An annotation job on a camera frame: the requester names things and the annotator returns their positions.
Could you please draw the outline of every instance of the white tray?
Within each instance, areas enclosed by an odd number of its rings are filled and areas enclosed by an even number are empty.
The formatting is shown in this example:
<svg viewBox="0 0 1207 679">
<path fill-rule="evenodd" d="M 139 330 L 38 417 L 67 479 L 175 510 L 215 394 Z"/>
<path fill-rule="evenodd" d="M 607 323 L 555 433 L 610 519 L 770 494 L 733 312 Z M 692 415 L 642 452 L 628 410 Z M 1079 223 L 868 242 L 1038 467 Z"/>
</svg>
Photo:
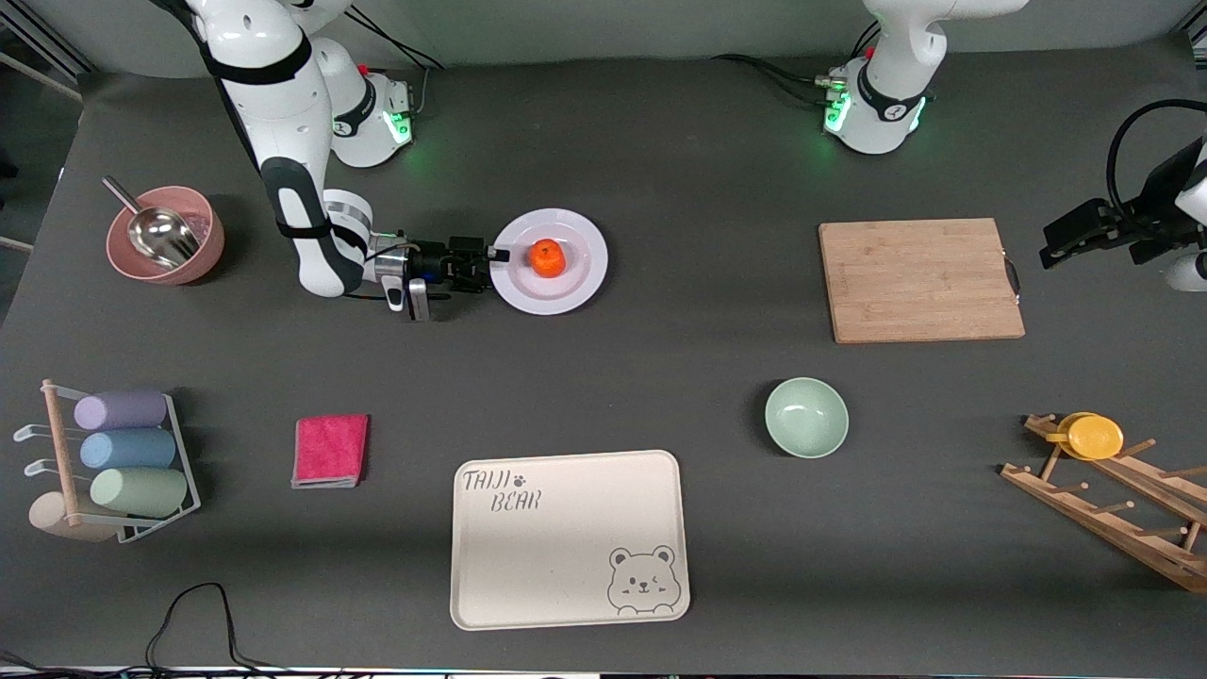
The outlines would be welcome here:
<svg viewBox="0 0 1207 679">
<path fill-rule="evenodd" d="M 678 463 L 666 451 L 457 470 L 449 597 L 457 627 L 677 620 L 690 601 Z"/>
</svg>

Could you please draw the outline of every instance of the cutting board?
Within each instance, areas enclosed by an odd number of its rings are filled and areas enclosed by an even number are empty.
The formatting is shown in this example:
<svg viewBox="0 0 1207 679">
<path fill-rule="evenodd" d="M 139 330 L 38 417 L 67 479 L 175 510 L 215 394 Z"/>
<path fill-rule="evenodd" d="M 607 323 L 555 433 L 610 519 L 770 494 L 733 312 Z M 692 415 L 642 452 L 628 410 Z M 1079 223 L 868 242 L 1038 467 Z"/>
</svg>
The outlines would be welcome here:
<svg viewBox="0 0 1207 679">
<path fill-rule="evenodd" d="M 992 218 L 823 223 L 817 232 L 839 345 L 1025 332 Z"/>
</svg>

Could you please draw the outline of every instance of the metal scoop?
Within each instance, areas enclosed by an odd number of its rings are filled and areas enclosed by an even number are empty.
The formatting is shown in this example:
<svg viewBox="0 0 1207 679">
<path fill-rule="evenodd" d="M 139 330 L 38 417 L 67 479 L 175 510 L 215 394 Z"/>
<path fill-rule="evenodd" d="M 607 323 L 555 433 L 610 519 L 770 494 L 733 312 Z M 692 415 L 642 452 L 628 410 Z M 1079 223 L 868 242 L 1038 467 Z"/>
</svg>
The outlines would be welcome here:
<svg viewBox="0 0 1207 679">
<path fill-rule="evenodd" d="M 121 183 L 112 176 L 105 175 L 100 180 L 117 199 L 122 201 L 132 212 L 134 218 L 127 227 L 130 244 L 139 252 L 146 254 L 151 261 L 171 270 L 188 261 L 200 245 L 197 235 L 188 227 L 185 217 L 176 210 L 152 205 L 144 207 L 139 204 Z"/>
</svg>

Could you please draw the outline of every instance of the pink towel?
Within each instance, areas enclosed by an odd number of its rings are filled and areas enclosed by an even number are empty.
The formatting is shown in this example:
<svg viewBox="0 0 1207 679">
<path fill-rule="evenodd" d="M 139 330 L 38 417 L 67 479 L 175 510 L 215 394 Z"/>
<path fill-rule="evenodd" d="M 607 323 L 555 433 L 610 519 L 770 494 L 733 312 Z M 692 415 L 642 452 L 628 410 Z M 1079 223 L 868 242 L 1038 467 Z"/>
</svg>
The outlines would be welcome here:
<svg viewBox="0 0 1207 679">
<path fill-rule="evenodd" d="M 355 488 L 365 464 L 367 415 L 326 415 L 298 421 L 293 488 Z"/>
</svg>

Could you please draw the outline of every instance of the green bowl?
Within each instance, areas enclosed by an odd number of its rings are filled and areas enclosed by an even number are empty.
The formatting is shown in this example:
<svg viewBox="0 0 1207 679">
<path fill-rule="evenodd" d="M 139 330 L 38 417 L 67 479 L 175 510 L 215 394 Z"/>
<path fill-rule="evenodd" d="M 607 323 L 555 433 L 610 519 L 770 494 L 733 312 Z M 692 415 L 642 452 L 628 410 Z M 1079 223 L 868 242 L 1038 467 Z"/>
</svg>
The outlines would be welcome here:
<svg viewBox="0 0 1207 679">
<path fill-rule="evenodd" d="M 851 418 L 842 397 L 811 377 L 781 382 L 766 399 L 766 432 L 798 458 L 823 458 L 842 445 Z"/>
</svg>

